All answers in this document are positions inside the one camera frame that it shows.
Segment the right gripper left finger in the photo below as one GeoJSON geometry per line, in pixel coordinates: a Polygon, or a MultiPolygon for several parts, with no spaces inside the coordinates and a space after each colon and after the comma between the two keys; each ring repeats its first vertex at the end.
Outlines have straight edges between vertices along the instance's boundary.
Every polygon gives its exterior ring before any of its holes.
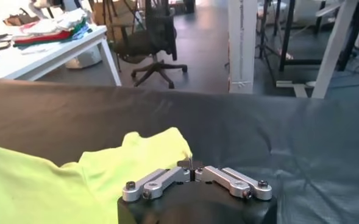
{"type": "Polygon", "coordinates": [[[122,199],[126,202],[135,202],[140,198],[147,200],[159,198],[173,183],[190,181],[191,168],[191,159],[182,160],[171,169],[156,169],[138,181],[128,181],[123,187],[122,199]]]}

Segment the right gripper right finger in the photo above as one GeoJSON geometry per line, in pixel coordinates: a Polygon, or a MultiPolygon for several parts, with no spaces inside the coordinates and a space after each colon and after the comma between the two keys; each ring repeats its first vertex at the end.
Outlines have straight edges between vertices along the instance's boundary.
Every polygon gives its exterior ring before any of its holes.
{"type": "Polygon", "coordinates": [[[195,171],[196,181],[216,183],[233,197],[244,200],[255,198],[261,201],[272,199],[272,187],[265,180],[255,180],[229,167],[218,169],[204,166],[199,161],[192,162],[191,168],[195,171]]]}

